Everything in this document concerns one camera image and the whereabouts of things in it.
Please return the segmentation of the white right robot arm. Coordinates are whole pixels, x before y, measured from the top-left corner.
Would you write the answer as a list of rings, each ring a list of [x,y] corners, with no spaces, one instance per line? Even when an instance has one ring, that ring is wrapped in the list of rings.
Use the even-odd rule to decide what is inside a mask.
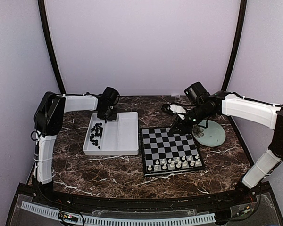
[[[190,110],[181,104],[170,103],[166,105],[166,111],[177,116],[171,128],[182,134],[191,133],[194,125],[216,114],[253,124],[250,133],[260,141],[264,141],[265,132],[269,133],[270,143],[265,145],[266,150],[257,155],[257,161],[237,184],[239,188],[232,192],[231,200],[235,204],[248,199],[249,189],[283,161],[283,104],[260,102],[234,92],[219,91],[212,95],[201,94]]]

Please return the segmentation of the light blue flower plate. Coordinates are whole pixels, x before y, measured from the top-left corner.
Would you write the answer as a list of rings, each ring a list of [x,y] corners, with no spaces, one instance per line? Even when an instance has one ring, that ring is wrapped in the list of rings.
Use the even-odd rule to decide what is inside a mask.
[[[208,147],[220,146],[226,140],[223,127],[212,120],[203,120],[198,125],[194,125],[192,134],[198,143]]]

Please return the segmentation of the black front rail base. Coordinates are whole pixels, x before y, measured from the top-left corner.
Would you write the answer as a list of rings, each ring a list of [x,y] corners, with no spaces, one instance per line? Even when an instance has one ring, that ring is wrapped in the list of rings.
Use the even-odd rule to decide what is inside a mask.
[[[75,213],[92,213],[94,210],[156,212],[192,209],[197,212],[221,212],[228,211],[237,205],[233,200],[234,190],[216,194],[161,199],[103,198],[57,191],[50,192],[50,195],[50,198],[45,198],[33,186],[20,183],[12,204],[16,205],[21,198],[27,198],[37,204],[48,205],[59,210],[70,210]]]

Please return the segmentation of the black and grey chessboard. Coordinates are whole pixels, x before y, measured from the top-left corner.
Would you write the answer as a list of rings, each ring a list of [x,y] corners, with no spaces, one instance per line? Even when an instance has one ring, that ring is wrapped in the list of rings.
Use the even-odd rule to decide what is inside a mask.
[[[199,147],[195,144],[193,136],[191,134],[180,135],[178,133],[169,133],[169,127],[156,127],[156,128],[143,128],[140,129],[141,136],[141,154],[143,160],[143,172],[145,177],[150,176],[162,176],[171,173],[185,173],[192,171],[200,171],[205,169],[205,164],[202,156],[199,152]],[[199,155],[200,165],[190,166],[188,160],[189,156],[193,157],[192,161],[197,161],[195,156]],[[188,165],[182,166],[182,157],[186,157]],[[181,161],[181,168],[177,168],[175,158],[179,157]],[[165,159],[167,169],[162,169],[164,164],[161,160]],[[174,169],[169,169],[168,160],[172,159],[175,164]],[[155,161],[159,160],[159,171],[154,171]],[[152,171],[148,171],[148,166],[152,166]]]

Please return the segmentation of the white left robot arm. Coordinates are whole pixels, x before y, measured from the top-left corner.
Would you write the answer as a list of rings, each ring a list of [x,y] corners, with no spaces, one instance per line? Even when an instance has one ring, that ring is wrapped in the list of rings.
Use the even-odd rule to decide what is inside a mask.
[[[34,154],[33,183],[38,186],[52,184],[52,157],[57,134],[63,125],[64,113],[75,111],[95,111],[98,119],[105,122],[117,119],[120,94],[114,88],[106,87],[101,94],[44,94],[34,114]]]

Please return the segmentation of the white chess king piece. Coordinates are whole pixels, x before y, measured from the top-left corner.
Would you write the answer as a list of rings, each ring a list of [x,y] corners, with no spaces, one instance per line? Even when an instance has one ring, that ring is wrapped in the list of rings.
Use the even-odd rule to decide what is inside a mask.
[[[176,167],[177,167],[177,168],[181,168],[181,161],[179,161],[179,162],[176,164]]]

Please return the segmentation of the pile of black chess pieces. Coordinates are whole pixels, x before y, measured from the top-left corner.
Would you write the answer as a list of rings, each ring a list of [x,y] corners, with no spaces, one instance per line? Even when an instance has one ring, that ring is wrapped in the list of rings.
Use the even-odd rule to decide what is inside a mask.
[[[89,141],[92,146],[100,149],[102,134],[103,134],[103,124],[102,122],[95,123],[94,126],[90,130]]]

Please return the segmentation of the white plastic parts tray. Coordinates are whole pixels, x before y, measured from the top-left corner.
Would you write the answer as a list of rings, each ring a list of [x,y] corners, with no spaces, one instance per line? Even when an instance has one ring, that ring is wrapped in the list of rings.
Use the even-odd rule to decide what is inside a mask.
[[[100,149],[97,149],[89,141],[89,135],[94,124],[99,122],[103,124],[103,134]],[[83,152],[85,155],[93,156],[137,155],[139,153],[138,113],[118,113],[115,121],[104,121],[97,118],[95,113],[92,114]]]

